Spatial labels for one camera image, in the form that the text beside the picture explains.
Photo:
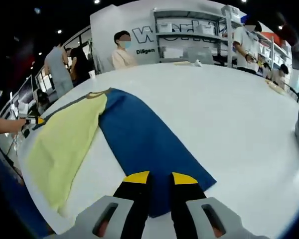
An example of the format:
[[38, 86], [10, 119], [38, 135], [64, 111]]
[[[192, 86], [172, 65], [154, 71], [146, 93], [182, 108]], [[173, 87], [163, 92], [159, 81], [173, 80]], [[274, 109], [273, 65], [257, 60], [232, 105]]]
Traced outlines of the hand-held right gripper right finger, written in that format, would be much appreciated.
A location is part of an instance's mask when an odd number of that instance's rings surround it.
[[240, 216], [213, 197], [206, 197], [198, 181], [170, 175], [171, 218], [178, 239], [250, 239]]

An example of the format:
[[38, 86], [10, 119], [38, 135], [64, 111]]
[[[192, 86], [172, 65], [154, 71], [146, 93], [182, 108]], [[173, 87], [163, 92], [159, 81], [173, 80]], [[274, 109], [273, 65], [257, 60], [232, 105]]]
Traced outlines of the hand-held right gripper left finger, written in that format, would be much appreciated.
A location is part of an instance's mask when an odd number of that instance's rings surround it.
[[125, 177], [113, 196], [104, 196], [77, 217], [75, 239], [140, 239], [148, 218], [152, 176]]

